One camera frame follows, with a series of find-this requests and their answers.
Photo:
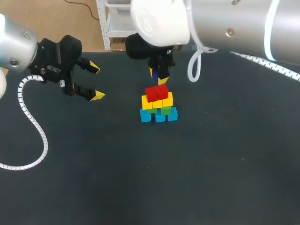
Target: metal shelf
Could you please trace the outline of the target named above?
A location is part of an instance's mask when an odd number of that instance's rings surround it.
[[[109,38],[126,38],[136,33],[130,17],[129,4],[108,4],[106,0],[96,0],[102,30],[104,46],[111,50]],[[108,6],[108,17],[106,19],[106,6]]]

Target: dark mat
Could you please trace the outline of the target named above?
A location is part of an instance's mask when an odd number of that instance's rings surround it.
[[[146,61],[87,54],[100,75],[75,80],[106,94],[64,96],[30,82],[25,103],[49,152],[22,172],[0,169],[4,225],[295,225],[300,223],[300,83],[238,56],[203,57],[197,83],[189,53],[175,55],[168,83],[179,121],[142,124],[152,86]],[[0,162],[25,165],[42,152],[9,74],[0,101]]]

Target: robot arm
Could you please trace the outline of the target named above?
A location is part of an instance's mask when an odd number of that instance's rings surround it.
[[[81,42],[70,35],[58,43],[46,38],[39,43],[33,31],[0,14],[0,67],[15,72],[28,68],[32,75],[42,76],[44,82],[60,82],[61,90],[66,95],[79,95],[89,101],[99,100],[103,93],[73,83],[75,65],[94,74],[100,71],[81,54]],[[6,79],[0,73],[0,98],[5,89]]]
[[[299,0],[131,0],[138,33],[155,46],[187,44],[300,64]]]

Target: toy block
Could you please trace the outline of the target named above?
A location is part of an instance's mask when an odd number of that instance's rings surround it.
[[[165,84],[156,86],[156,90],[157,90],[157,93],[158,93],[158,99],[159,100],[163,100],[163,99],[168,98],[168,89],[167,89],[167,86]]]
[[[163,116],[161,114],[160,109],[157,111],[157,113],[155,114],[155,122],[156,123],[161,123],[161,122],[165,122],[165,116]]]
[[[152,107],[153,107],[153,109],[162,108],[163,107],[163,100],[158,100],[156,102],[153,102]]]
[[[162,84],[164,84],[164,83],[167,83],[168,79],[169,79],[169,77],[167,77],[167,78],[165,78],[165,79],[160,79],[160,78],[158,78],[158,84],[159,84],[159,85],[162,85]]]
[[[142,109],[144,110],[153,109],[152,102],[148,102],[147,97],[145,95],[142,96]]]
[[[141,122],[142,123],[147,123],[151,122],[151,114],[147,113],[147,110],[140,110],[140,115],[141,115]]]
[[[147,101],[150,102],[156,102],[158,100],[158,92],[156,91],[156,88],[146,88],[146,96],[147,96]]]
[[[161,109],[161,114],[163,116],[170,115],[172,113],[171,107],[164,107]]]
[[[171,122],[171,121],[176,121],[176,120],[178,120],[177,109],[176,109],[176,107],[172,107],[171,114],[168,115],[168,121]]]
[[[152,80],[155,82],[155,84],[158,84],[159,78],[158,78],[158,72],[157,71],[153,72]]]
[[[163,100],[163,107],[173,106],[173,94],[172,92],[168,93],[168,98]]]
[[[158,109],[148,109],[147,113],[149,114],[155,114],[158,111]]]

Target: stacked blocks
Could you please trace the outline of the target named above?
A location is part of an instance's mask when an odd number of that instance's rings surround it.
[[[155,122],[176,121],[178,113],[173,106],[173,94],[166,85],[162,84],[146,88],[146,95],[142,96],[142,109],[140,110],[141,122],[151,122],[151,115],[155,115]]]

